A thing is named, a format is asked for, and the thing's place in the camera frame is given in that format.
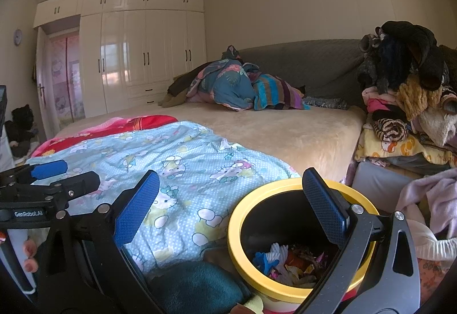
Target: yellow trash can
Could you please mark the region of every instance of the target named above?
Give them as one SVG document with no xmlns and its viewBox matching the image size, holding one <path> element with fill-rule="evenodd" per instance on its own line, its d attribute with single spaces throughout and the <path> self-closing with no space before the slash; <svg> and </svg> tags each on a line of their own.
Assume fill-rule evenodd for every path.
<svg viewBox="0 0 457 314">
<path fill-rule="evenodd" d="M 379 214 L 358 191 L 334 181 L 325 182 L 349 203 L 360 204 L 369 213 Z M 228 250 L 232 261 L 240 275 L 262 297 L 264 307 L 283 313 L 294 311 L 312 289 L 282 285 L 263 275 L 251 263 L 255 252 L 269 251 L 272 243 L 318 245 L 335 253 L 338 250 L 327 240 L 303 193 L 301 178 L 275 181 L 257 188 L 239 202 L 228 224 Z M 369 244 L 348 291 L 362 282 L 374 247 L 375 242 Z"/>
</svg>

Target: wardrobe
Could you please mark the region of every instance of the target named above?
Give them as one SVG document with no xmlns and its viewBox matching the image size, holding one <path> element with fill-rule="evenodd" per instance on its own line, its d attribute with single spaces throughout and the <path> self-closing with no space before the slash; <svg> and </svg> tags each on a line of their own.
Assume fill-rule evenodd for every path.
<svg viewBox="0 0 457 314">
<path fill-rule="evenodd" d="M 34 24 L 80 16 L 89 118 L 157 103 L 174 77 L 205 63 L 203 12 L 203 0 L 49 0 L 38 4 Z"/>
</svg>

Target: yellow rim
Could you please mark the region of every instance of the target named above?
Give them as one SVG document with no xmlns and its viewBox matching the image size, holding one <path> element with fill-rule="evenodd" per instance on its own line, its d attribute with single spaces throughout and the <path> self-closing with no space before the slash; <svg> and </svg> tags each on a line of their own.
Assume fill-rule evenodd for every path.
<svg viewBox="0 0 457 314">
<path fill-rule="evenodd" d="M 371 214 L 379 214 L 373 204 L 358 191 L 335 181 L 326 180 L 325 182 L 330 188 L 338 190 L 344 198 L 348 200 L 348 202 L 362 205 Z M 246 197 L 239 202 L 228 223 L 228 250 L 240 275 L 259 292 L 267 295 L 268 297 L 272 297 L 273 299 L 289 303 L 303 302 L 312 290 L 308 288 L 288 287 L 264 276 L 251 264 L 244 254 L 243 248 L 241 247 L 240 232 L 241 225 L 243 225 L 244 219 L 248 213 L 262 200 L 286 191 L 299 189 L 302 189 L 301 178 L 279 180 L 261 186 L 246 195 Z M 370 243 L 368 254 L 363 261 L 362 266 L 360 266 L 359 270 L 357 270 L 348 290 L 352 290 L 362 282 L 368 268 L 368 264 L 373 255 L 374 247 L 375 243 Z"/>
</svg>

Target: blue gripper pad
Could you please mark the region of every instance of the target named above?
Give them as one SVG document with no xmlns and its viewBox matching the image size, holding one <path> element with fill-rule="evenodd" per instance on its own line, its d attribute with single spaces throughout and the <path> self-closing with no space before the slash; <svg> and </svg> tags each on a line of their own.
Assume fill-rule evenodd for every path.
<svg viewBox="0 0 457 314">
<path fill-rule="evenodd" d="M 303 191 L 328 240 L 343 249 L 349 215 L 319 176 L 316 169 L 308 168 L 303 173 Z"/>
<path fill-rule="evenodd" d="M 68 164 L 63 159 L 49 162 L 45 164 L 38 164 L 35 168 L 30 172 L 32 177 L 37 180 L 47 179 L 48 177 L 61 175 L 67 172 Z"/>
<path fill-rule="evenodd" d="M 133 240 L 159 193 L 159 185 L 159 175 L 149 170 L 135 187 L 137 192 L 116 219 L 114 242 L 119 249 Z"/>
</svg>

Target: black plush toy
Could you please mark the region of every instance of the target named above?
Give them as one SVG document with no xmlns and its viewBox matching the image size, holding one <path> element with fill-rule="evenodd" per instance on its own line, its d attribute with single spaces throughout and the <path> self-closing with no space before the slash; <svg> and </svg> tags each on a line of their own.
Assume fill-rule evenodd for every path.
<svg viewBox="0 0 457 314">
<path fill-rule="evenodd" d="M 30 140 L 35 133 L 29 132 L 33 126 L 33 112 L 29 104 L 11 112 L 12 121 L 5 122 L 6 136 L 10 142 L 11 153 L 15 157 L 23 157 L 30 149 Z"/>
</svg>

